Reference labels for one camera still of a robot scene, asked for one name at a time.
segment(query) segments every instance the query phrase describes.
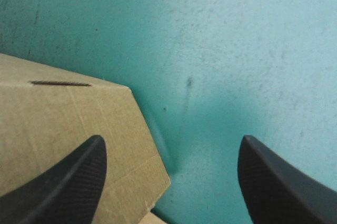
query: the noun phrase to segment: corrugated cardboard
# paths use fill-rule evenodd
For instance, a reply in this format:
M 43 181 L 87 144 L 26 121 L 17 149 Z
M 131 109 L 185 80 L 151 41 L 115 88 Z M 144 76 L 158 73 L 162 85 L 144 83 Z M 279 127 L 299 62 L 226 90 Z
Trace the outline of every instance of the corrugated cardboard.
M 0 195 L 91 135 L 103 136 L 108 159 L 93 223 L 139 223 L 170 184 L 128 87 L 0 54 L 0 104 Z
M 149 212 L 144 218 L 139 222 L 139 224 L 166 224 L 164 221 L 159 219 L 156 215 Z

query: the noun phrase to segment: black curved prong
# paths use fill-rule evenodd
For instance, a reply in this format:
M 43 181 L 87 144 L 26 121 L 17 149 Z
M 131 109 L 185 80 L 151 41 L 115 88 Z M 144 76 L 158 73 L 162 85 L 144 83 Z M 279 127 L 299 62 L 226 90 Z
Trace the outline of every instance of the black curved prong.
M 253 136 L 242 140 L 238 176 L 255 224 L 337 223 L 337 193 L 288 164 Z
M 105 176 L 105 142 L 92 136 L 40 176 L 0 197 L 0 223 L 89 224 Z

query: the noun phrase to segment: textured black plastic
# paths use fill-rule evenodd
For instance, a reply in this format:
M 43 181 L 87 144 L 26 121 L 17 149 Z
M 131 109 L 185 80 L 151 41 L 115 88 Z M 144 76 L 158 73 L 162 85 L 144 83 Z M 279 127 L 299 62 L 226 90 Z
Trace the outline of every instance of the textured black plastic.
M 0 223 L 89 224 L 105 176 L 105 142 L 92 136 L 48 171 L 0 197 Z
M 255 224 L 337 223 L 337 193 L 288 164 L 253 136 L 242 140 L 238 176 Z

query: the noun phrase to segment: turquoise painted wall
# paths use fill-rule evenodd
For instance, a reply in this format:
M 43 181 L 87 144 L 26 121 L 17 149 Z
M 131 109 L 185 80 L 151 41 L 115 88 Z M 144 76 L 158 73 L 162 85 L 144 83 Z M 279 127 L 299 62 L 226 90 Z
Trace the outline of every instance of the turquoise painted wall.
M 0 0 L 0 52 L 128 85 L 171 224 L 251 223 L 244 134 L 337 189 L 337 0 Z

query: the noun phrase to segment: wall stain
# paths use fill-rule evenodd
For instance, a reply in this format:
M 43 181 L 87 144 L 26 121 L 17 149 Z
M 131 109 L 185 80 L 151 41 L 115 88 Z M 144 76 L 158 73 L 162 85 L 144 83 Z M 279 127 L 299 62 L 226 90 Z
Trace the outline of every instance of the wall stain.
M 34 25 L 37 24 L 39 13 L 40 13 L 40 3 L 37 5 L 37 9 L 36 9 L 36 13 L 35 13 Z
M 187 116 L 187 112 L 188 112 L 189 107 L 190 107 L 190 99 L 191 99 L 191 96 L 192 96 L 193 85 L 194 85 L 193 77 L 189 77 L 186 81 L 186 95 L 185 95 L 184 105 L 183 105 L 182 121 L 181 121 L 181 126 L 179 128 L 179 133 L 178 133 L 178 136 L 179 136 L 180 139 L 182 139 L 183 135 L 184 135 L 184 129 L 185 129 L 185 124 L 186 124 L 186 116 Z
M 2 10 L 5 11 L 7 9 L 7 5 L 8 5 L 8 0 L 5 0 L 5 3 L 3 5 Z

